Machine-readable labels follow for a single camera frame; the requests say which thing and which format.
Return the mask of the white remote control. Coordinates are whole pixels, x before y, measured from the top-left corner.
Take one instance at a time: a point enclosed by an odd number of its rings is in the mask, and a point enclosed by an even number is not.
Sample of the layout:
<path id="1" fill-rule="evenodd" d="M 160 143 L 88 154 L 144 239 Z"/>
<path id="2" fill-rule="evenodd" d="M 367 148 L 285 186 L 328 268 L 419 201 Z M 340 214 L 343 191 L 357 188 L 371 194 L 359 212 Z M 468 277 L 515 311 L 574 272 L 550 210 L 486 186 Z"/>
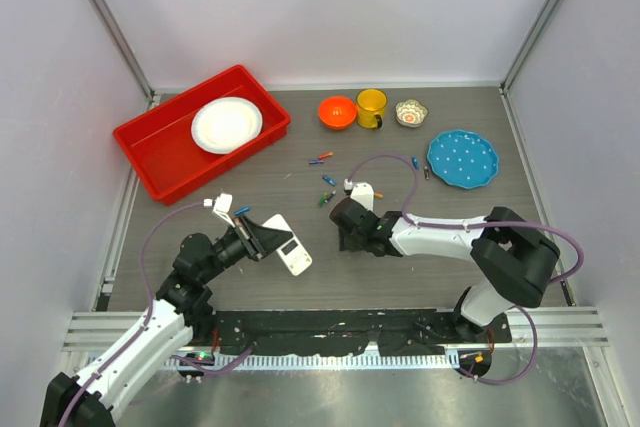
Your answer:
<path id="1" fill-rule="evenodd" d="M 311 266 L 311 255 L 281 214 L 270 217 L 263 226 L 292 234 L 292 238 L 280 246 L 276 253 L 293 276 L 299 276 Z"/>

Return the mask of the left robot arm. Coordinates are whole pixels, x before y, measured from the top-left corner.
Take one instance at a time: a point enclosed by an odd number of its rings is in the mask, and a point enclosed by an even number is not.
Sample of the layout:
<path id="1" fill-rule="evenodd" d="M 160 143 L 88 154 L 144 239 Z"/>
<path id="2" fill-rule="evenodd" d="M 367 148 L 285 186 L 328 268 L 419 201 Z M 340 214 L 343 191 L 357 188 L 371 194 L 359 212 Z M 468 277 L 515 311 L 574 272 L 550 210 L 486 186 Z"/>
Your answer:
<path id="1" fill-rule="evenodd" d="M 209 282 L 243 259 L 260 261 L 300 243 L 281 215 L 269 226 L 234 219 L 215 241 L 183 239 L 170 275 L 139 319 L 77 374 L 59 373 L 46 389 L 43 426 L 114 426 L 161 365 L 181 347 L 205 344 L 213 332 Z"/>

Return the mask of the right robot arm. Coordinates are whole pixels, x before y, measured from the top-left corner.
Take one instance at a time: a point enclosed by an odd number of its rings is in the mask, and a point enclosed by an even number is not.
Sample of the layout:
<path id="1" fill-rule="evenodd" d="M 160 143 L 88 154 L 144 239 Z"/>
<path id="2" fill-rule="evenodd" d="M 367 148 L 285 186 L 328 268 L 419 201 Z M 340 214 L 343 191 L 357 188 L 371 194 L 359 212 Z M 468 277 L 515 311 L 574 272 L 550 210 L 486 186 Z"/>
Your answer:
<path id="1" fill-rule="evenodd" d="M 467 288 L 451 314 L 456 339 L 472 342 L 514 306 L 537 308 L 560 250 L 515 212 L 495 207 L 486 217 L 449 221 L 388 211 L 377 216 L 345 198 L 331 211 L 339 249 L 376 257 L 427 255 L 475 264 L 485 280 Z"/>

